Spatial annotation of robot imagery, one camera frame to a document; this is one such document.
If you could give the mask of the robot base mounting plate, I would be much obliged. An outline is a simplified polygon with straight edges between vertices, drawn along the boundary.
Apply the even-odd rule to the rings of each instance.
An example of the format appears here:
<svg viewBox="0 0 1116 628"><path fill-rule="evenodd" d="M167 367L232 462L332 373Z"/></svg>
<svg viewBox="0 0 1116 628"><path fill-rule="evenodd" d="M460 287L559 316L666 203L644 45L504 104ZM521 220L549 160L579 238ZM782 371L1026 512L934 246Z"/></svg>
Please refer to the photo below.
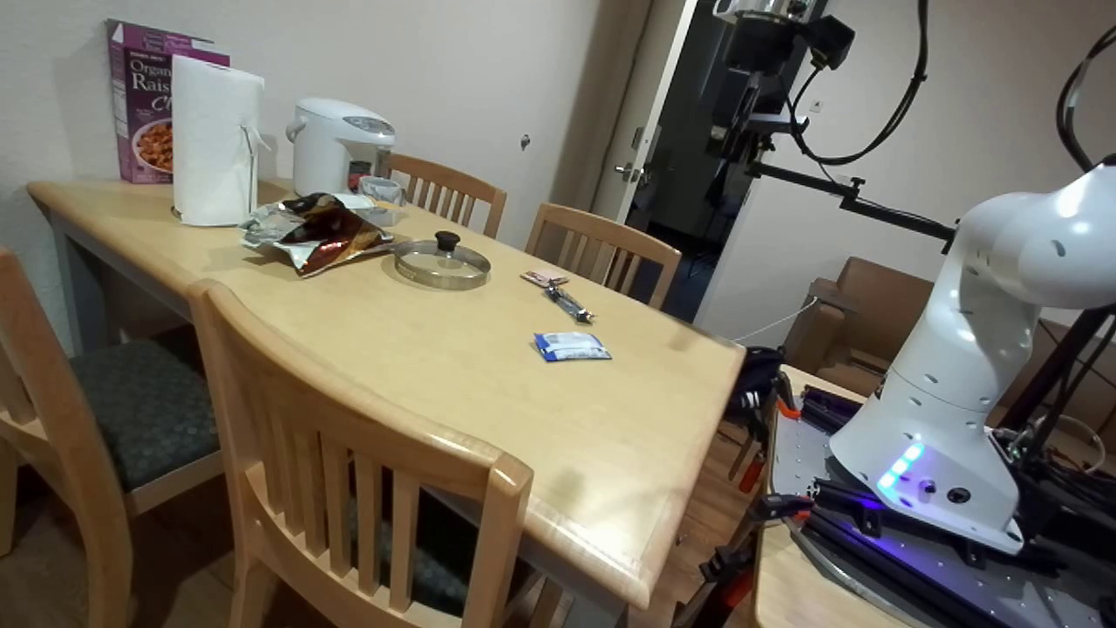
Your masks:
<svg viewBox="0 0 1116 628"><path fill-rule="evenodd" d="M1053 542L1003 558L881 510L828 454L854 413L807 388L775 431L775 503L828 575L930 628L1114 628L1114 581L1080 553Z"/></svg>

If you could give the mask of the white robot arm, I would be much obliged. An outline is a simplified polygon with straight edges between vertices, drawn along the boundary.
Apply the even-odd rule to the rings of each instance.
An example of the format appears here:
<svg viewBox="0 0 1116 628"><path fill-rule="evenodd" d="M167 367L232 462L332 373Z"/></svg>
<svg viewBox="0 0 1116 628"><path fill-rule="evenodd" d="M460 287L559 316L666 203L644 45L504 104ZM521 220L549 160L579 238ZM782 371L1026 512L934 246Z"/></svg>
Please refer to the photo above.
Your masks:
<svg viewBox="0 0 1116 628"><path fill-rule="evenodd" d="M1114 302L1114 169L972 206L881 391L829 437L829 456L886 510L1018 556L1018 483L988 420L1030 362L1041 307Z"/></svg>

